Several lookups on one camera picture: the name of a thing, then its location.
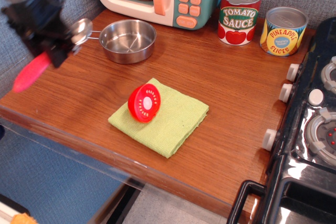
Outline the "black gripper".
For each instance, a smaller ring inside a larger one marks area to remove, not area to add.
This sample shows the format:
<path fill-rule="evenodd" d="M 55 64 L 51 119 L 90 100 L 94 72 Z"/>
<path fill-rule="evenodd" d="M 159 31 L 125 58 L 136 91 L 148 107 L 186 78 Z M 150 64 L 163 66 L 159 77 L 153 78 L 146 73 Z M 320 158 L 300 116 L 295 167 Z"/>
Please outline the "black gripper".
<path fill-rule="evenodd" d="M 9 26 L 33 56 L 46 52 L 59 68 L 73 51 L 69 26 L 61 19 L 63 0 L 11 0 L 1 9 Z"/>

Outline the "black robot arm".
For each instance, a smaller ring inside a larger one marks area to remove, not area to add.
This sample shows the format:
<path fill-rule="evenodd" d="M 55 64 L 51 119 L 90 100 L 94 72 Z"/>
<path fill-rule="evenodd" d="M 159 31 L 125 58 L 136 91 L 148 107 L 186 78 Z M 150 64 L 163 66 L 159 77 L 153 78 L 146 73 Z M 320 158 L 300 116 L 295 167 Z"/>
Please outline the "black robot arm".
<path fill-rule="evenodd" d="M 61 19 L 64 0 L 6 0 L 1 12 L 34 57 L 47 54 L 58 68 L 75 45 L 69 26 Z"/>

